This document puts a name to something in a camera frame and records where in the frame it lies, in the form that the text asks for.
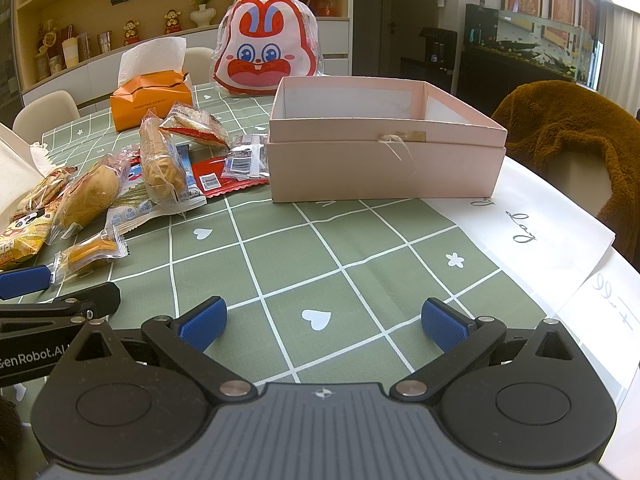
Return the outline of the yellow panda snack packet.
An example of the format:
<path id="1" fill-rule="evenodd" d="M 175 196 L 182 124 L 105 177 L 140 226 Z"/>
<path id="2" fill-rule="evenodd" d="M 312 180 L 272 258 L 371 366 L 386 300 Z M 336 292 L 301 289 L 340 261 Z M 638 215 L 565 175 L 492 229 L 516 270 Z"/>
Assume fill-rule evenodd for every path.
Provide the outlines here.
<path id="1" fill-rule="evenodd" d="M 53 212 L 41 208 L 13 221 L 0 236 L 0 269 L 16 268 L 37 255 L 49 236 Z"/>

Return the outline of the small yellow cake packet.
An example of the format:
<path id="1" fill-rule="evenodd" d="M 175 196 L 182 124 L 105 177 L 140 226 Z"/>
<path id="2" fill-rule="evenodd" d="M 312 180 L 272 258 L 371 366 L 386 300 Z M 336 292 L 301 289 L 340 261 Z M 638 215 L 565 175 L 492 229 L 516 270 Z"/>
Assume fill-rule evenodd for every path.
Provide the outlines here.
<path id="1" fill-rule="evenodd" d="M 53 260 L 53 284 L 86 274 L 107 261 L 118 260 L 129 254 L 126 240 L 113 229 L 104 229 L 93 237 L 58 252 Z"/>

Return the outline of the blue seaweed snack packet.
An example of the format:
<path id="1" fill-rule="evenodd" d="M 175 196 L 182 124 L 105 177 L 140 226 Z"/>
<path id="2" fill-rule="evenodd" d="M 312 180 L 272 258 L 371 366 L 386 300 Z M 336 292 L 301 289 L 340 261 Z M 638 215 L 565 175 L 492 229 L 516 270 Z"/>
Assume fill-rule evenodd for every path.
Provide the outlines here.
<path id="1" fill-rule="evenodd" d="M 122 190 L 111 207 L 107 209 L 105 227 L 113 229 L 119 235 L 132 231 L 143 223 L 154 218 L 170 216 L 171 214 L 185 214 L 187 211 L 206 204 L 206 198 L 196 185 L 191 167 L 189 144 L 180 143 L 177 146 L 179 158 L 186 170 L 186 184 L 188 194 L 176 210 L 154 203 L 146 192 L 142 176 L 140 148 L 138 144 L 132 147 L 128 178 Z"/>

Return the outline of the round bread bun packet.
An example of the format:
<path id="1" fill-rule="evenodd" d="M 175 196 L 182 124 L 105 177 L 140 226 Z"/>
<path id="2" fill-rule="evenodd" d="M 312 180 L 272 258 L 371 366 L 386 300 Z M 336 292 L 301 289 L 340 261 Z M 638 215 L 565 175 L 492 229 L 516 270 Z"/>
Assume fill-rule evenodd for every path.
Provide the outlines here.
<path id="1" fill-rule="evenodd" d="M 65 189 L 47 244 L 66 240 L 82 230 L 114 202 L 128 176 L 130 148 L 107 153 Z"/>

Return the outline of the biscuit packet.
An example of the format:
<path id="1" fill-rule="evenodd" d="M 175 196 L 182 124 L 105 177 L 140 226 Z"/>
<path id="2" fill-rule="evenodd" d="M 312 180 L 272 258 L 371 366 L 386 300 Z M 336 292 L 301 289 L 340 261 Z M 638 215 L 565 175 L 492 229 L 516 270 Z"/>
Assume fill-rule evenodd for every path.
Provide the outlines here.
<path id="1" fill-rule="evenodd" d="M 62 192 L 76 171 L 76 166 L 53 169 L 20 201 L 17 210 L 31 212 L 46 206 Z"/>

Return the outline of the long cracker stick packet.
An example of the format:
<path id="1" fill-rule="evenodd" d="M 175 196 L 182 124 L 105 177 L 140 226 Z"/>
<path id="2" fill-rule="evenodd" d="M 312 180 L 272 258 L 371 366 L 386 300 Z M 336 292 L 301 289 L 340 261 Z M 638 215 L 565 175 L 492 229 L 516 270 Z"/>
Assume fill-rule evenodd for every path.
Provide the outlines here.
<path id="1" fill-rule="evenodd" d="M 169 132 L 160 128 L 162 120 L 148 110 L 140 126 L 142 176 L 150 199 L 177 211 L 188 196 L 186 170 Z"/>

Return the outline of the small red snack packet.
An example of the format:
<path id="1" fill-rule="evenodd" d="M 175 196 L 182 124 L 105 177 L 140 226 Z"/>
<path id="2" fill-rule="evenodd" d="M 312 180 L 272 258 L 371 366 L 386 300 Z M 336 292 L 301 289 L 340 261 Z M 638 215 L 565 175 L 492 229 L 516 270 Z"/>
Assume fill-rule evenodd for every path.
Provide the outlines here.
<path id="1" fill-rule="evenodd" d="M 224 158 L 214 157 L 192 165 L 192 172 L 198 188 L 206 198 L 213 198 L 235 191 L 251 188 L 252 186 L 267 184 L 268 179 L 239 180 L 224 177 Z"/>

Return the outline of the clear small candy packet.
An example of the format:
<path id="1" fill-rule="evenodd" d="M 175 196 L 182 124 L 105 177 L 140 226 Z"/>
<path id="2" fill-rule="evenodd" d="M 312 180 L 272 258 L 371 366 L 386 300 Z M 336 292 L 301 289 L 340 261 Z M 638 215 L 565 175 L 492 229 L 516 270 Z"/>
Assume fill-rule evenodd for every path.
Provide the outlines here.
<path id="1" fill-rule="evenodd" d="M 245 133 L 231 141 L 222 176 L 236 180 L 269 179 L 267 135 Z"/>

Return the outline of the round rice cracker packet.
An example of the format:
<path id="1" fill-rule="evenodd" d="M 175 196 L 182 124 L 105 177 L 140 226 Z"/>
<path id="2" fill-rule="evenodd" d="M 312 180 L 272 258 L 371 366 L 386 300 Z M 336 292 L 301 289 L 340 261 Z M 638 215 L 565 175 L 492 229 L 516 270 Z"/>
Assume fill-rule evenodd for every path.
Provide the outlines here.
<path id="1" fill-rule="evenodd" d="M 175 102 L 167 117 L 160 123 L 160 130 L 187 136 L 198 144 L 228 150 L 229 135 L 220 121 L 206 110 Z"/>

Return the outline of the white paper sheet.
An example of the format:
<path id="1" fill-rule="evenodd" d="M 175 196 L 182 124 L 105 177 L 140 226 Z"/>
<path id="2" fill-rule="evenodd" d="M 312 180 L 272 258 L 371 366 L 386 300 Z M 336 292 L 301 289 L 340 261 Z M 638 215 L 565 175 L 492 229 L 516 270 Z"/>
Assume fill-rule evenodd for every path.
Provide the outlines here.
<path id="1" fill-rule="evenodd" d="M 541 177 L 507 157 L 487 198 L 430 198 L 512 280 L 580 286 L 615 233 Z"/>
<path id="2" fill-rule="evenodd" d="M 639 273 L 608 248 L 589 278 L 548 305 L 620 408 L 639 370 Z"/>

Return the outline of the white paper sheet lower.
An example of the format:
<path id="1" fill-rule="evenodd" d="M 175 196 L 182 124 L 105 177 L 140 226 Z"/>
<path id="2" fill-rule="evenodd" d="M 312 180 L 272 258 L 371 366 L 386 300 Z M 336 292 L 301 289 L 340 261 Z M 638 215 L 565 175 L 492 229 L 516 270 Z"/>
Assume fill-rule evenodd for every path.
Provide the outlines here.
<path id="1" fill-rule="evenodd" d="M 639 273 L 608 248 L 589 278 L 548 305 L 620 408 L 639 370 Z"/>

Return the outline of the orange tissue box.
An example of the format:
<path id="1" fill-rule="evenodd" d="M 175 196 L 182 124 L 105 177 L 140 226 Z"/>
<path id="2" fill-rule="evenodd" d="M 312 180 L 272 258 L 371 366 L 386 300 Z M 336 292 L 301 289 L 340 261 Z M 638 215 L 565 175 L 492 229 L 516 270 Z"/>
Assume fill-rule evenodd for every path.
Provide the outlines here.
<path id="1" fill-rule="evenodd" d="M 148 110 L 165 118 L 175 102 L 193 104 L 188 74 L 164 70 L 134 77 L 110 97 L 115 130 L 121 132 L 139 127 Z"/>

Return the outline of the pink cardboard box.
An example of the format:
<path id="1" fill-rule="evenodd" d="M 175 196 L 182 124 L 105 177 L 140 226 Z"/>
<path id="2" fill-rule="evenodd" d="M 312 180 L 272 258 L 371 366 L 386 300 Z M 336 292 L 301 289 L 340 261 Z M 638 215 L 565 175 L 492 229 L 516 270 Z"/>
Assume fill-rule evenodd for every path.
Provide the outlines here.
<path id="1" fill-rule="evenodd" d="M 286 77 L 267 157 L 277 203 L 494 192 L 506 128 L 425 81 Z"/>

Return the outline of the beige chair middle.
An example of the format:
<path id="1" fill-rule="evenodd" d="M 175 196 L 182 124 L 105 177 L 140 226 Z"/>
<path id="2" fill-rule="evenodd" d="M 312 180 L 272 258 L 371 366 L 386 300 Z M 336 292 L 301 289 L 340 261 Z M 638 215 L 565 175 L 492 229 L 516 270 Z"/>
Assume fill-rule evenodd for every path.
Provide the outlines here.
<path id="1" fill-rule="evenodd" d="M 206 47 L 187 48 L 183 60 L 183 71 L 190 75 L 194 84 L 207 84 L 212 78 L 214 51 Z"/>

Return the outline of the red white bunny bag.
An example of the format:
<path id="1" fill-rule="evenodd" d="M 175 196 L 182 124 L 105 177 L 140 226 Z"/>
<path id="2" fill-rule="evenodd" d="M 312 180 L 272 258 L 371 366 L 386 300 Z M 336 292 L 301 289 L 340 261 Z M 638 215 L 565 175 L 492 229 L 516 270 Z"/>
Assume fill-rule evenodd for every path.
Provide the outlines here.
<path id="1" fill-rule="evenodd" d="M 219 24 L 212 81 L 236 94 L 271 94 L 284 77 L 322 73 L 316 17 L 299 0 L 235 0 Z"/>

